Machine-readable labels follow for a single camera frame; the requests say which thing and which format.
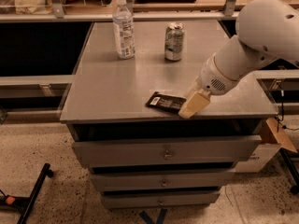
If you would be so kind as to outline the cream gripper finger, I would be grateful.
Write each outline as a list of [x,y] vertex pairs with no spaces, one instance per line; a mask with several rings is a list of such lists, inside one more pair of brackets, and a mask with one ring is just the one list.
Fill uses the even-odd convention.
[[201,84],[199,82],[199,77],[196,77],[192,82],[191,86],[185,92],[184,97],[189,98],[194,92],[199,91],[201,89]]
[[209,104],[210,93],[208,91],[195,91],[183,104],[178,114],[185,119],[189,119]]

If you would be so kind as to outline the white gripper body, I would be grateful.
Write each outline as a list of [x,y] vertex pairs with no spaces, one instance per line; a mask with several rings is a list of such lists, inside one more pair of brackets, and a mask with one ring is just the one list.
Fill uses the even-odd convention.
[[241,75],[230,68],[227,62],[217,62],[216,54],[208,58],[201,66],[197,83],[211,95],[223,95],[233,89]]

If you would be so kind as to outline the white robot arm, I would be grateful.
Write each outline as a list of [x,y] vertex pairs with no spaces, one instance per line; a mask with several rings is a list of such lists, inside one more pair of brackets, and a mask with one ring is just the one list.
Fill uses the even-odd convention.
[[299,13],[280,0],[253,0],[239,12],[236,34],[201,66],[178,114],[188,119],[213,95],[233,89],[248,73],[277,59],[299,63]]

